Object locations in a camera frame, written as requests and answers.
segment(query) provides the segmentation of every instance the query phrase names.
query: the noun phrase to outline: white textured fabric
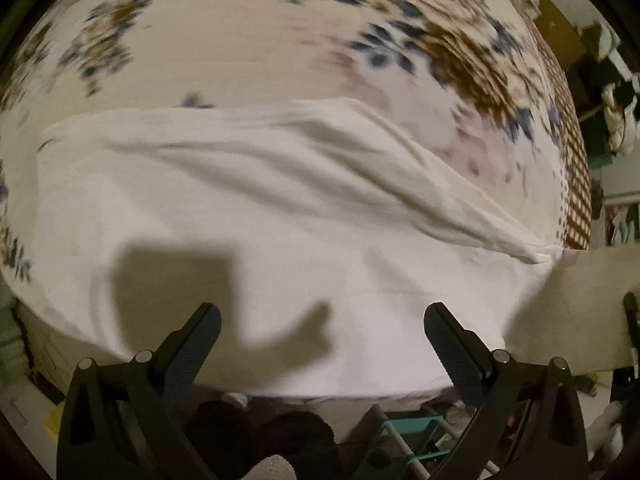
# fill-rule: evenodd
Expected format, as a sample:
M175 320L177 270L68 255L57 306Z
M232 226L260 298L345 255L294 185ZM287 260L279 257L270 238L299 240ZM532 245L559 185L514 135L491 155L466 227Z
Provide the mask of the white textured fabric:
M296 472L283 457L273 455L257 463L242 480L296 480Z
M442 301L523 360L559 354L574 372L628 362L621 301L640 279L637 248L613 258L545 244L358 101L114 110L45 140L37 264L12 287L116 358L156 348L210 301L223 329L201 384L431 393L450 383L422 317Z

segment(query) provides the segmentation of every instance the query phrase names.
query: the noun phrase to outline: silver screw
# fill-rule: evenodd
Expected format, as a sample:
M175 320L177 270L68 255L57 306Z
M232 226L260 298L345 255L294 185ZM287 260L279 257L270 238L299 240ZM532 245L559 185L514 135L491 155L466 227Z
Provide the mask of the silver screw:
M92 364L94 364L94 360L90 357L85 357L83 359L80 359L80 361L78 362L78 368L80 368L81 370L88 370L89 368L91 368Z
M499 363L508 363L511 356L506 350L494 350L494 359Z
M566 361L561 357L554 357L554 366L556 368L560 368L561 370L566 370L569 367Z
M148 363L151 361L151 358L154 356L151 350L141 350L136 354L136 362L139 363Z

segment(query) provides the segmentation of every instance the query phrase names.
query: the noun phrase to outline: yellow object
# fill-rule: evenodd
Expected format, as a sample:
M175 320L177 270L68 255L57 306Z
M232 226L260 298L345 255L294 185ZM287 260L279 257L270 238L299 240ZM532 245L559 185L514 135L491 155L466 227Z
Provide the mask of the yellow object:
M50 439L53 440L56 444L58 443L58 435L60 434L60 423L62 422L62 412L65 409L64 400L60 402L51 413L47 415L47 418L44 420L44 429L47 430L47 434Z

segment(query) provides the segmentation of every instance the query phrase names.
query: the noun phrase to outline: bedspread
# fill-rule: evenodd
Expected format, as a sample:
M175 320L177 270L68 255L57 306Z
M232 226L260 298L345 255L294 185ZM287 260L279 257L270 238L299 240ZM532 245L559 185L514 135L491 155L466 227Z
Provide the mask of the bedspread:
M7 281L42 314L44 304L38 308L33 298L47 291L29 293L38 286L31 245L37 160L60 140L53 126L124 107L354 98L538 239L586 246L590 206L575 111L523 5L58 0L20 48L0 93L0 250ZM46 309L55 316L64 307Z

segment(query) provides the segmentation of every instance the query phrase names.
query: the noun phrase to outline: white blanket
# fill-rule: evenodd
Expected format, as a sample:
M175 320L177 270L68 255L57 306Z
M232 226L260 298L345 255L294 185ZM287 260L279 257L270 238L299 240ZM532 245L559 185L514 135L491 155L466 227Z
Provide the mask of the white blanket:
M210 301L223 330L201 384L428 394L449 384L422 326L442 301L522 359L628 362L636 248L600 278L610 251L563 257L358 101L113 110L44 140L31 283L6 277L56 330L117 358Z

